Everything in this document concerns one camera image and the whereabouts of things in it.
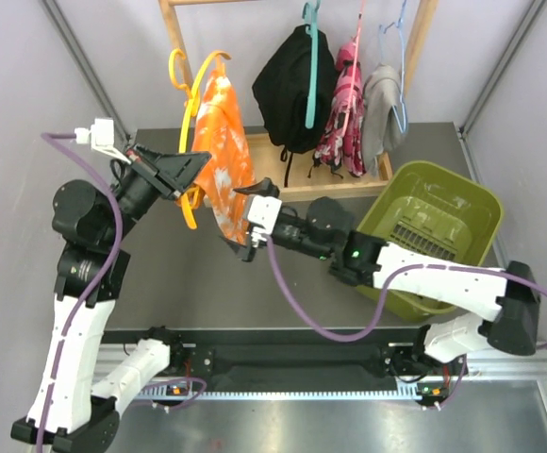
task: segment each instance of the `yellow hanger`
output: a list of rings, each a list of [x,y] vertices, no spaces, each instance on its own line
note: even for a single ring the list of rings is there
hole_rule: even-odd
[[[186,111],[184,112],[183,121],[181,123],[181,135],[179,136],[178,152],[180,154],[183,154],[186,152],[186,149],[188,147],[190,120],[191,118],[196,117],[196,115],[198,114],[198,109],[200,108],[200,83],[202,82],[202,78],[207,71],[208,65],[213,61],[213,59],[216,58],[217,68],[220,71],[224,72],[225,66],[221,62],[220,57],[223,57],[224,59],[231,59],[231,57],[221,50],[211,52],[207,59],[205,59],[205,61],[202,63],[202,66],[200,67],[200,70],[198,71],[198,74],[196,75],[196,78],[191,85],[191,90],[188,84],[185,83],[185,81],[184,83],[179,83],[177,81],[177,77],[175,75],[175,61],[177,57],[180,57],[181,59],[186,59],[187,57],[181,49],[175,49],[173,52],[171,52],[171,55],[169,56],[169,77],[171,78],[171,83],[173,83],[173,86],[177,89],[186,92],[186,95],[188,97],[188,100],[185,103]],[[183,212],[183,217],[186,220],[186,224],[188,225],[189,229],[197,228],[196,220],[194,219],[192,210],[195,210],[200,206],[203,195],[204,194],[201,193],[201,190],[198,186],[192,186],[186,193],[181,195],[181,197],[179,198],[179,202],[181,203],[181,211]]]

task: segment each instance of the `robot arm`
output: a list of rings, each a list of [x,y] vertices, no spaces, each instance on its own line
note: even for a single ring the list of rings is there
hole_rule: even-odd
[[[327,197],[312,202],[302,219],[285,210],[268,179],[239,192],[250,196],[247,245],[230,244],[241,259],[252,260],[269,236],[276,245],[330,260],[330,274],[346,284],[382,289],[387,282],[389,290],[468,311],[448,323],[421,327],[410,359],[424,372],[488,347],[514,355],[535,353],[539,294],[506,278],[534,281],[526,264],[512,261],[506,270],[483,269],[419,254],[353,230],[353,215]]]
[[[184,193],[210,154],[165,156],[135,145],[125,157],[130,163],[113,188],[124,236],[157,199],[175,200]],[[119,252],[70,322],[79,296],[104,265],[113,245],[113,214],[106,197],[84,180],[60,187],[53,207],[52,227],[66,245],[58,262],[52,340],[35,402],[28,415],[14,423],[11,436],[36,444],[43,425],[42,442],[53,445],[56,452],[102,453],[111,444],[121,415],[141,389],[164,369],[173,374],[181,369],[183,347],[171,332],[151,329],[130,357],[92,385],[98,348],[130,257]]]

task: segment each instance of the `wooden pole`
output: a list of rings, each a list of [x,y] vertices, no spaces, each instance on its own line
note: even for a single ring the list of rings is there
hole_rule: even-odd
[[[428,29],[431,27],[433,17],[435,16],[435,10],[439,0],[421,0],[418,5],[418,11],[416,11],[416,19],[414,20],[414,26],[409,33],[409,39],[407,40],[406,47],[406,79],[404,90],[407,92],[412,79],[416,74],[416,68],[418,67],[418,60],[423,50],[424,42],[426,41],[426,35]]]
[[[190,58],[186,51],[186,44],[183,42],[183,35],[181,34],[181,26],[177,19],[177,13],[173,2],[170,4],[170,0],[159,0],[160,10],[162,11],[162,18],[167,26],[167,32],[169,33],[169,39],[171,40],[172,49],[181,49],[186,55],[186,59],[182,61],[183,81],[188,84],[189,87],[193,84],[194,77],[191,74]]]

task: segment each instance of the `hanger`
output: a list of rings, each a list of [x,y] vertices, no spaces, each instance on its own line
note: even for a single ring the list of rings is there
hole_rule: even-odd
[[[200,108],[200,84],[205,75],[205,72],[207,71],[208,65],[214,59],[216,59],[217,69],[225,74],[225,66],[221,61],[221,57],[223,57],[224,59],[231,59],[228,54],[221,50],[216,50],[208,55],[207,59],[205,59],[205,61],[202,63],[202,66],[200,67],[200,70],[198,71],[198,74],[196,75],[196,78],[194,79],[190,89],[190,86],[187,83],[179,83],[177,81],[177,76],[175,75],[175,62],[178,59],[187,59],[186,54],[184,54],[181,49],[175,49],[173,52],[171,52],[171,55],[169,56],[169,78],[171,79],[171,83],[173,83],[173,86],[176,87],[178,90],[184,91],[188,97],[188,100],[185,102],[186,110],[183,115],[183,121],[181,123],[181,133],[179,135],[179,154],[184,154],[186,152],[186,149],[188,148],[188,133],[190,132],[190,120],[191,118],[196,117],[196,115],[198,114],[198,109]],[[196,220],[194,219],[194,214],[192,210],[198,208],[201,201],[202,194],[200,192],[200,188],[197,186],[190,187],[184,194],[179,197],[181,211],[189,229],[196,229],[198,227],[198,225],[196,225]]]
[[[406,4],[407,0],[404,0],[404,3],[402,4],[402,9],[399,14],[399,19],[396,22],[391,22],[387,26],[378,26],[378,46],[380,47],[380,61],[383,62],[385,60],[385,49],[383,46],[383,35],[389,31],[390,28],[395,27],[397,28],[397,32],[399,33],[399,41],[402,45],[402,70],[400,74],[401,78],[401,86],[399,90],[399,100],[402,107],[402,120],[399,119],[399,113],[397,112],[397,108],[393,106],[393,115],[395,116],[395,121],[397,122],[397,125],[399,126],[399,131],[402,134],[405,134],[407,132],[407,129],[409,127],[409,124],[407,122],[407,114],[406,114],[406,99],[404,98],[404,80],[406,78],[406,38],[404,37],[404,16],[406,14]]]
[[[313,128],[315,122],[315,98],[318,84],[318,9],[321,0],[317,0],[315,7],[309,2],[303,6],[303,19],[305,20],[305,32],[311,37],[311,69],[309,73],[309,94],[307,95],[307,114],[305,115],[305,127]]]
[[[361,35],[361,17],[364,13],[364,6],[366,5],[366,0],[361,0],[361,7],[359,8],[359,15],[357,16],[357,33],[354,37],[354,41],[356,42],[356,53],[355,57],[353,59],[353,73],[351,74],[351,87],[349,91],[349,105],[347,106],[347,109],[345,110],[345,119],[342,123],[342,131],[340,132],[340,136],[344,137],[345,132],[347,131],[347,126],[349,125],[349,110],[353,106],[353,99],[356,97],[356,92],[354,91],[354,87],[356,86],[356,71],[357,71],[357,60],[359,59],[359,36]]]

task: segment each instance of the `gray table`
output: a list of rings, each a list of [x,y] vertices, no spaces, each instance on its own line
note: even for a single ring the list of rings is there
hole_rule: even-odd
[[[535,382],[463,386],[446,410],[409,402],[201,402],[131,408],[111,453],[547,453]]]
[[[176,129],[150,129],[138,141],[171,152]],[[468,167],[454,125],[410,125],[405,145],[390,154],[394,169],[415,159],[435,163],[468,176]],[[342,200],[361,219],[374,198]],[[304,213],[308,203],[294,206]],[[123,293],[109,328],[167,327],[301,327],[303,324],[279,292],[265,253],[252,264],[236,260],[220,239],[212,212],[195,213],[198,229],[189,230],[179,208],[157,202],[124,241],[131,263]],[[296,297],[319,322],[330,327],[365,326],[374,303],[338,283],[326,264],[278,250],[283,272]],[[381,326],[405,323],[385,313]]]

